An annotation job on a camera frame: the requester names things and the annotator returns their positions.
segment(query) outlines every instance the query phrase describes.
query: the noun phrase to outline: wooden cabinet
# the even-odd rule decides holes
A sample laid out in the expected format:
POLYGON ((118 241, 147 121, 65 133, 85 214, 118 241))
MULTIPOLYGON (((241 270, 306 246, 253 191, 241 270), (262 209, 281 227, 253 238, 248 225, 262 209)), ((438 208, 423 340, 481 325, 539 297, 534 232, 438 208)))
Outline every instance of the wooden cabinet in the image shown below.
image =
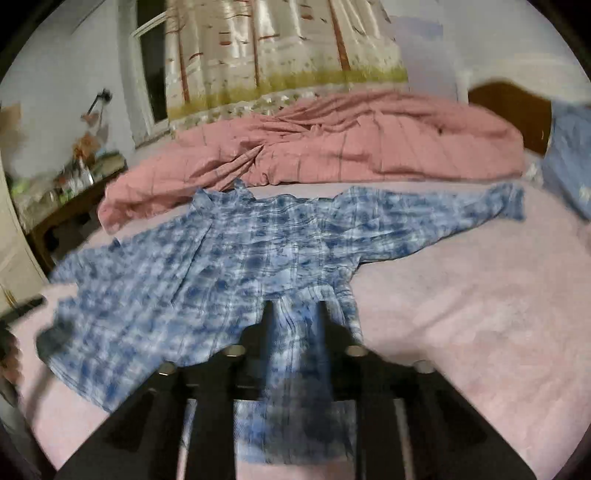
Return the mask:
MULTIPOLYGON (((22 301, 39 293, 46 282, 12 206, 0 157, 0 283, 17 301, 22 301)), ((6 298, 0 292, 0 312, 7 308, 6 298)))

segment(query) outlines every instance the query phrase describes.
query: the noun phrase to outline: wrinkled fabric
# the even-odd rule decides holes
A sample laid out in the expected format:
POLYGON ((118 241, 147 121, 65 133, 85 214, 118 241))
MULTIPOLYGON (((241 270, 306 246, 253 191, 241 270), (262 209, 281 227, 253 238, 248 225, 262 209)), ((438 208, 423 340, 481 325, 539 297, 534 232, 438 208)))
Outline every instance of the wrinkled fabric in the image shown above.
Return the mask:
POLYGON ((69 387, 114 410, 162 361, 203 362, 276 301, 267 386, 237 402, 237 456, 310 463, 352 453, 353 410, 332 404, 311 306, 361 339, 349 281, 494 217, 523 218, 523 190, 399 194, 352 187, 333 199, 256 200, 199 190, 191 209, 110 246, 69 255, 52 281, 78 283, 38 351, 69 387))
POLYGON ((273 116, 251 115, 180 132, 105 191, 109 233, 187 203, 197 187, 520 176, 523 139, 476 106, 382 90, 302 99, 273 116))
POLYGON ((550 144, 541 167, 544 188, 591 220, 591 109, 552 102, 550 144))

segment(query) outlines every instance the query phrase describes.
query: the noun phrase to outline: shirt sleeve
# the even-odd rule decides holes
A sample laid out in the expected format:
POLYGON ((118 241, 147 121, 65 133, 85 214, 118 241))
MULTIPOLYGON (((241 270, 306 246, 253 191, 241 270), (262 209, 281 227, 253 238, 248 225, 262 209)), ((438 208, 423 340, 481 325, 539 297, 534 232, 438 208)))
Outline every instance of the shirt sleeve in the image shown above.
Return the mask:
POLYGON ((321 208, 338 264, 401 258, 495 217, 524 219, 524 191, 511 183, 480 193, 395 193, 353 187, 321 208))

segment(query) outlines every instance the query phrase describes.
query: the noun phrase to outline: window frame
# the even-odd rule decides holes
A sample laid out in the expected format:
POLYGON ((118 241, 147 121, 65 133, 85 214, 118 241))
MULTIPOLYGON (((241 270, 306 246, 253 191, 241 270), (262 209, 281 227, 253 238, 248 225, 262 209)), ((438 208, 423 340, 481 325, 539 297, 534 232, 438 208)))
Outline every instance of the window frame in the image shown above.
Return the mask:
MULTIPOLYGON (((131 18, 133 19, 132 25, 136 27, 138 23, 137 5, 138 0, 131 1, 131 18)), ((147 21, 145 24, 137 27, 135 30, 133 30, 129 37, 129 53, 131 56, 131 66, 135 80, 136 95, 139 101, 139 107, 141 109, 142 116, 144 117, 148 138, 155 137, 168 131, 169 122, 168 118, 165 118, 160 122, 156 122, 154 119, 152 105, 150 104, 150 94, 148 93, 148 84, 146 83, 140 38, 142 35, 161 25, 165 21, 166 11, 147 21)))

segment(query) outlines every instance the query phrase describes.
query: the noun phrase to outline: window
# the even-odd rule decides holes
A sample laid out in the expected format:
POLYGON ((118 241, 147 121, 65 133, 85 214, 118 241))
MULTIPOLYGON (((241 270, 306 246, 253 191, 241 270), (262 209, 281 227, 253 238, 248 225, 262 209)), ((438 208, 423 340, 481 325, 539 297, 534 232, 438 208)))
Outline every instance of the window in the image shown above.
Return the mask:
POLYGON ((131 34, 131 56, 137 95, 149 136, 168 128, 164 88, 165 0, 132 3, 136 30, 131 34))

